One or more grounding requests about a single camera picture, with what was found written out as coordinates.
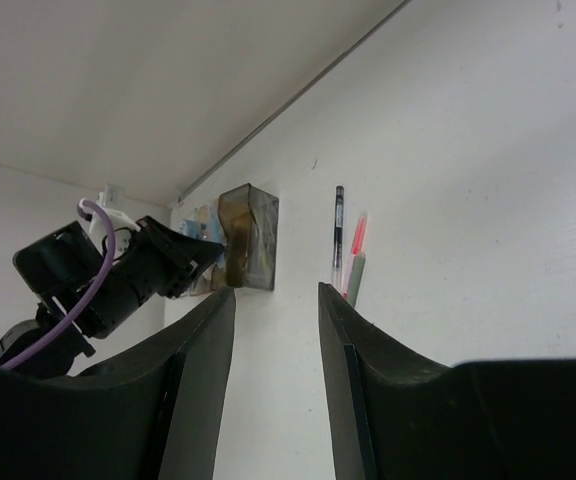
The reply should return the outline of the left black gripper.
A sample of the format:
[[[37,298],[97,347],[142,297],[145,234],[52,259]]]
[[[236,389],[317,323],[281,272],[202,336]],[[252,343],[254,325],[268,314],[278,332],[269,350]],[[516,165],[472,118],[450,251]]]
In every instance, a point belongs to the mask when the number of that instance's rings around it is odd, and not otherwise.
[[[173,231],[150,216],[120,259],[113,261],[74,324],[89,338],[104,339],[152,296],[174,297],[225,252],[220,243]],[[13,265],[45,310],[51,327],[83,299],[104,265],[103,255],[77,222],[18,251]]]

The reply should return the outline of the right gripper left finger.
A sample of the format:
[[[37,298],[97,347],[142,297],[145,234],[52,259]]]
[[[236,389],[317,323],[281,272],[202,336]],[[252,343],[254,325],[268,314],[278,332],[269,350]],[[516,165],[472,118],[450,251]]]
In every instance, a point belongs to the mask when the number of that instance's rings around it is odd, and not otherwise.
[[[0,479],[209,479],[234,343],[224,288],[75,377],[0,369]]]

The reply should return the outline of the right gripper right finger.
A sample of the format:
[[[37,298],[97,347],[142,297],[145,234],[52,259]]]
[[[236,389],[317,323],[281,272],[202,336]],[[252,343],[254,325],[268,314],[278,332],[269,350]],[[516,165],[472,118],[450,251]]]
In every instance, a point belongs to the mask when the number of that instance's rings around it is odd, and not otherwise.
[[[576,479],[576,359],[449,367],[329,284],[318,325],[339,479]]]

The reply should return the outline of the blue white tape jar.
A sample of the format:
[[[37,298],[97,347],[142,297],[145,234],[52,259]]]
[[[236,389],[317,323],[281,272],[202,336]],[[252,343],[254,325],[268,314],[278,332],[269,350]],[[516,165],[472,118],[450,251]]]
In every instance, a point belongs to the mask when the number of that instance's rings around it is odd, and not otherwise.
[[[178,232],[184,236],[198,239],[200,237],[200,225],[195,220],[183,219],[179,223]]]

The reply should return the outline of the yellow highlighter pen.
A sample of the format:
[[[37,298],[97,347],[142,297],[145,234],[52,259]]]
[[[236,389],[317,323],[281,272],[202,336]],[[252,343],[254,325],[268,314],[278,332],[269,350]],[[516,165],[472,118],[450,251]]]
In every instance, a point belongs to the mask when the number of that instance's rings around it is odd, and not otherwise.
[[[269,289],[270,264],[268,260],[268,242],[270,235],[270,216],[272,203],[265,201],[255,206],[253,210],[255,220],[255,274],[257,283],[264,290]]]

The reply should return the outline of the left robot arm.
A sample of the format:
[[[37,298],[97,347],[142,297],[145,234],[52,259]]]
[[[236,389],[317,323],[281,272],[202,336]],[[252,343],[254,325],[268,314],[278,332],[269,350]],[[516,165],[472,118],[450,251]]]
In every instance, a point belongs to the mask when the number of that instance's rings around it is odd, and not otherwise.
[[[18,251],[13,265],[38,297],[35,317],[0,339],[0,368],[37,379],[66,374],[90,339],[105,339],[152,296],[181,296],[223,254],[219,243],[175,232],[150,216],[128,229],[118,259],[104,262],[72,222]]]

